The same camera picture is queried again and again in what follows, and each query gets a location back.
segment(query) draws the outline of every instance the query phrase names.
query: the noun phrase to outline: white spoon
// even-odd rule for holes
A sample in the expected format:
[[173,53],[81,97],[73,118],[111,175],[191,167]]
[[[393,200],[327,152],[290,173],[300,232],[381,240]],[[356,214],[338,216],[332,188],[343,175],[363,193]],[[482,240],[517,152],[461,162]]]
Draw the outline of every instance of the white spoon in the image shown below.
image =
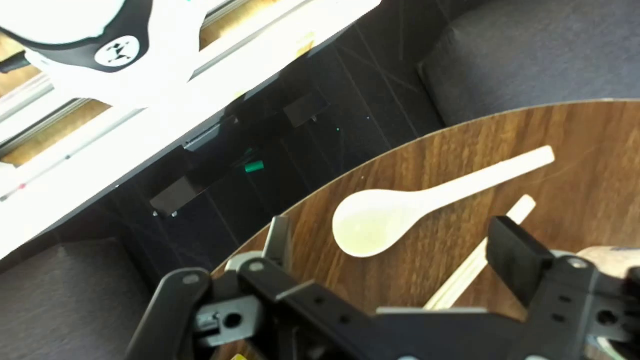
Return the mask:
[[554,150],[541,146],[434,188],[417,193],[371,188],[349,195],[334,212],[334,238],[349,257],[379,255],[395,244],[421,216],[550,162],[554,162]]

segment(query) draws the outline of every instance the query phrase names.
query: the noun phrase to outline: gray fabric surface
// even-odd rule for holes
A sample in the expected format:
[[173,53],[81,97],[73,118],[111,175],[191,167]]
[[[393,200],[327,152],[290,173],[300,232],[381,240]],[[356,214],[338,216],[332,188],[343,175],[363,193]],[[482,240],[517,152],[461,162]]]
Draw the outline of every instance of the gray fabric surface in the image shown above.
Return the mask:
[[54,246],[0,274],[0,359],[122,359],[145,303],[118,240]]
[[417,65],[445,125],[548,103],[640,98],[637,0],[498,0]]

